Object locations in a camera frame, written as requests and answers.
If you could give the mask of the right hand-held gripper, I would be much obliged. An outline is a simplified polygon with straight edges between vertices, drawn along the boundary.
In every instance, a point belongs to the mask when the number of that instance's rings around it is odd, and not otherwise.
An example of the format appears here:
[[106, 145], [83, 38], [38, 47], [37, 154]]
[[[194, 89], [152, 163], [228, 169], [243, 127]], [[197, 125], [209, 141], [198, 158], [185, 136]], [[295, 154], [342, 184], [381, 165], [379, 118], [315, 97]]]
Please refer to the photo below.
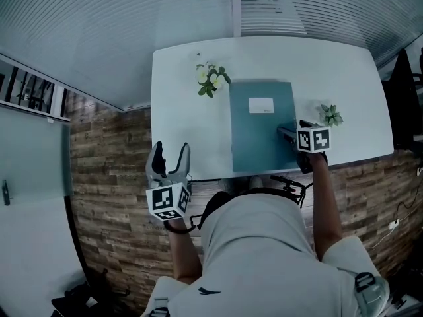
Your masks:
[[308, 174], [313, 171], [309, 154], [321, 155], [328, 164], [326, 152], [331, 149], [331, 131], [305, 120], [300, 120], [299, 126], [301, 129], [296, 131], [278, 126], [277, 133], [291, 144], [300, 171]]

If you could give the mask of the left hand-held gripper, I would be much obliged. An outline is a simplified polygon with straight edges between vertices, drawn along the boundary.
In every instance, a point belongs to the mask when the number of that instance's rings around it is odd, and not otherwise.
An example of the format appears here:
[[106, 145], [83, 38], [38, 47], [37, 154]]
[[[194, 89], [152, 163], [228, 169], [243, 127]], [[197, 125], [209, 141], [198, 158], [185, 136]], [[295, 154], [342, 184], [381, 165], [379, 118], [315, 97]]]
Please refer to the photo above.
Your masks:
[[176, 168], [167, 175], [163, 144], [154, 144], [145, 165], [148, 188], [146, 198], [150, 214], [161, 221], [184, 218], [191, 192], [187, 175], [190, 171], [190, 146], [184, 143]]

